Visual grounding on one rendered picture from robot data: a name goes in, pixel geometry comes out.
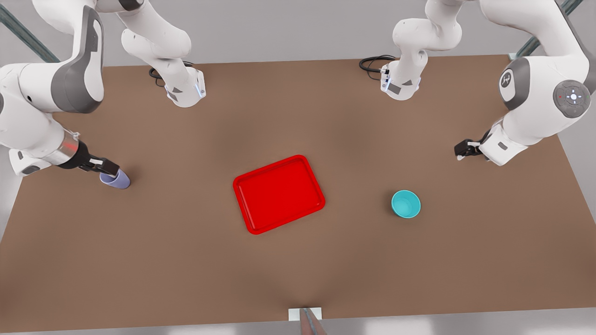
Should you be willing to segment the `lavender cup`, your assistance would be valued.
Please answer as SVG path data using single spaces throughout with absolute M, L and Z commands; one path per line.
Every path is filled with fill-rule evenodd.
M 100 173 L 100 181 L 102 183 L 117 189 L 126 189 L 130 186 L 130 178 L 123 170 L 119 169 L 114 176 L 110 174 Z

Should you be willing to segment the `teal bowl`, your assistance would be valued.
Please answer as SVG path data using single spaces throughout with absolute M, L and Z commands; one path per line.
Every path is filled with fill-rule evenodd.
M 394 214 L 406 219 L 415 218 L 421 210 L 419 197 L 407 189 L 394 193 L 390 206 Z

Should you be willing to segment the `red plastic tray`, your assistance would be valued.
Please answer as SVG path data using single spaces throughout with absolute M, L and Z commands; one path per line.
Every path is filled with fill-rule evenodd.
M 237 176 L 232 183 L 247 231 L 281 227 L 325 206 L 325 196 L 304 155 L 293 155 Z

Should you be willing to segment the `silver frame post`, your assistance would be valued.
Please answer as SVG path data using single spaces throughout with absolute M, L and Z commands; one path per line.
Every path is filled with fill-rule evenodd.
M 0 4 L 0 23 L 12 32 L 24 45 L 36 53 L 45 63 L 59 63 L 60 60 L 8 8 Z
M 521 27 L 541 43 L 547 56 L 583 56 L 582 43 L 568 16 L 555 0 L 519 0 L 525 18 Z
M 310 308 L 299 309 L 300 335 L 328 335 Z

